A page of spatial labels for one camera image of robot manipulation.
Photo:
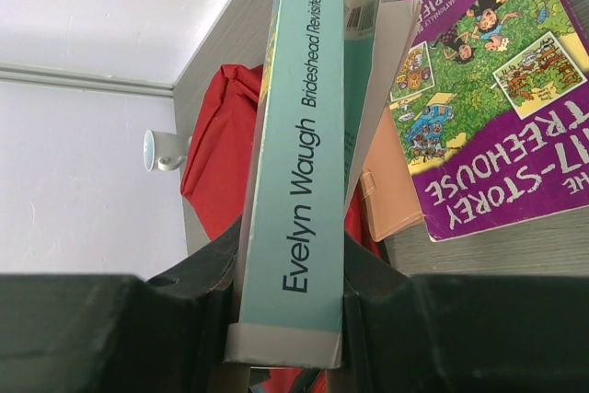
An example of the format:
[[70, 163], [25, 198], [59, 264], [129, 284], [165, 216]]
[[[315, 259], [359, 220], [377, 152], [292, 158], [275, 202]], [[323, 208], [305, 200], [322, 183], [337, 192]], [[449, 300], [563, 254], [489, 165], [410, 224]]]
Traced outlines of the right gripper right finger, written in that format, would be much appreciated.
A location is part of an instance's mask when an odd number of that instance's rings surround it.
[[406, 276], [347, 238], [331, 392], [584, 392], [583, 277]]

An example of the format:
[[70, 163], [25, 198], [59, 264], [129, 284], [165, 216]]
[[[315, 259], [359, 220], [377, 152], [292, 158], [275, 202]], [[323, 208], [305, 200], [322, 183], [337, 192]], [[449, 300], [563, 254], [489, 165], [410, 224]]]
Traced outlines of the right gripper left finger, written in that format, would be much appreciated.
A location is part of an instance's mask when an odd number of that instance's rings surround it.
[[1, 278], [5, 392], [240, 392], [223, 353], [239, 224], [172, 268]]

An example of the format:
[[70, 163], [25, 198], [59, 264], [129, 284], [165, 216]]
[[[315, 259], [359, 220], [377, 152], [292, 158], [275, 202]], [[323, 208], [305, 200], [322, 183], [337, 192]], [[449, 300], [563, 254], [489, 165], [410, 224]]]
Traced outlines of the red backpack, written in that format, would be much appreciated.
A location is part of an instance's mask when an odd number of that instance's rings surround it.
[[224, 64], [203, 97], [180, 193], [210, 239], [243, 212], [262, 72]]

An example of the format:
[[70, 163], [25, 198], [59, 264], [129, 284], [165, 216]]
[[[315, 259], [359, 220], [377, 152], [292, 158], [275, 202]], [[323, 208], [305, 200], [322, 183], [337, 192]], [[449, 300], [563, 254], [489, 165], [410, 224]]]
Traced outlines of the purple cover book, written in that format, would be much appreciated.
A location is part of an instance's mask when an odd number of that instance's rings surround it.
[[390, 111], [431, 240], [588, 204], [588, 40], [568, 0], [418, 0]]

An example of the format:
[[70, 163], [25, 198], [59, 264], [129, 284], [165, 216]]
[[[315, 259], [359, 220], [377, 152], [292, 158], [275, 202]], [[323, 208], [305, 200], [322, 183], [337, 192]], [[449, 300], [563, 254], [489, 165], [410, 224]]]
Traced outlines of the yellow cover book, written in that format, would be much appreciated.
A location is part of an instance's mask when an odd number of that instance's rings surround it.
[[341, 363], [344, 218], [417, 0], [274, 0], [225, 360]]

